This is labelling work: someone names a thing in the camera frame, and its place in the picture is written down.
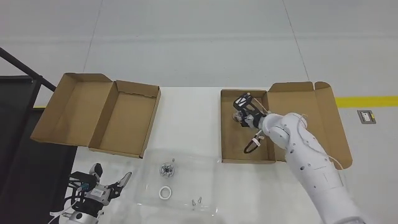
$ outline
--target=transparent container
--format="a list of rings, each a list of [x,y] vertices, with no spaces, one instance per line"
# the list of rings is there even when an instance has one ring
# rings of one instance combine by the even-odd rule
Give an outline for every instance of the transparent container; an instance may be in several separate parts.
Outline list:
[[[161,174],[161,167],[165,163],[172,164],[174,173],[170,177]],[[142,205],[215,215],[220,164],[221,159],[215,157],[160,149],[146,150],[135,200]],[[163,186],[170,187],[172,192],[167,200],[159,197]],[[167,193],[167,190],[162,191],[162,196],[166,197]]]

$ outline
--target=white floor tile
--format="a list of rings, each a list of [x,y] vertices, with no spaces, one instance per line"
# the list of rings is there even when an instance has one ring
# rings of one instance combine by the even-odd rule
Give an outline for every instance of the white floor tile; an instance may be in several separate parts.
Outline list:
[[[0,0],[0,40],[90,40],[102,0]]]
[[[398,94],[396,38],[297,39],[308,77],[336,96]]]
[[[349,190],[362,211],[375,223],[396,223],[397,108],[374,108],[377,124],[361,124],[357,109],[340,109],[353,165],[345,170]]]
[[[42,75],[55,86],[67,72],[83,72],[89,42],[80,44],[4,44],[2,48],[18,60]],[[10,63],[0,58],[0,75],[24,75]],[[36,106],[45,106],[52,92],[42,86],[35,102]]]
[[[96,38],[292,36],[282,0],[104,0]]]
[[[305,81],[294,39],[93,41],[85,72],[160,86]]]
[[[396,35],[397,0],[284,0],[296,36]]]

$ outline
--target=open cardboard box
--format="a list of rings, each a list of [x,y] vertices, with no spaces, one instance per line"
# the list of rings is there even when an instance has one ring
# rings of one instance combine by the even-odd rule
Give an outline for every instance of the open cardboard box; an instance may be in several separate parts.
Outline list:
[[[275,161],[285,161],[285,151],[268,137],[252,153],[243,153],[244,148],[257,132],[241,127],[232,119],[235,111],[233,101],[245,92],[250,92],[273,113],[306,114],[307,129],[318,139],[326,153],[337,159],[344,169],[352,164],[353,160],[335,97],[330,85],[325,82],[316,82],[315,85],[312,82],[275,83],[269,91],[222,90],[221,153],[223,162],[271,164]]]
[[[31,138],[142,158],[159,100],[158,86],[66,73]]]

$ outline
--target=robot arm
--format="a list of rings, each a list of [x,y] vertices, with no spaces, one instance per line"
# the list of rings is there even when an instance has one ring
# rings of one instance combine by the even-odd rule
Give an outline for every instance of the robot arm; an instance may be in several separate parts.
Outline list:
[[[132,173],[128,172],[122,179],[111,185],[100,184],[103,170],[101,164],[94,164],[89,173],[74,172],[69,178],[72,188],[71,200],[73,213],[61,213],[67,217],[67,224],[97,224],[98,218],[104,213],[102,208],[110,201],[118,198],[122,189],[127,185]]]
[[[242,98],[246,99],[245,102],[251,101],[250,94],[239,99]],[[234,114],[234,119],[237,119],[236,116],[250,115],[245,107],[235,108],[238,113]],[[316,137],[307,131],[307,122],[301,115],[269,113],[264,116],[258,114],[254,122],[255,119],[256,116],[251,116],[237,120],[242,126],[262,130],[272,142],[286,151],[285,159],[290,170],[310,196],[325,224],[365,224],[361,212],[344,188],[338,171]]]

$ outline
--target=tape roll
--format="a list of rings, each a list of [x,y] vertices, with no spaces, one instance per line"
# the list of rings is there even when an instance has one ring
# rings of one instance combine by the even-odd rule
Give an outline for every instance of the tape roll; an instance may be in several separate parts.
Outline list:
[[[163,191],[163,190],[169,191],[169,193],[167,194],[166,197],[162,196],[162,191]],[[169,199],[171,196],[172,196],[172,189],[170,189],[169,186],[163,186],[163,187],[160,188],[160,190],[159,190],[159,198],[160,198],[160,199],[162,199],[162,200],[167,200],[167,199]]]

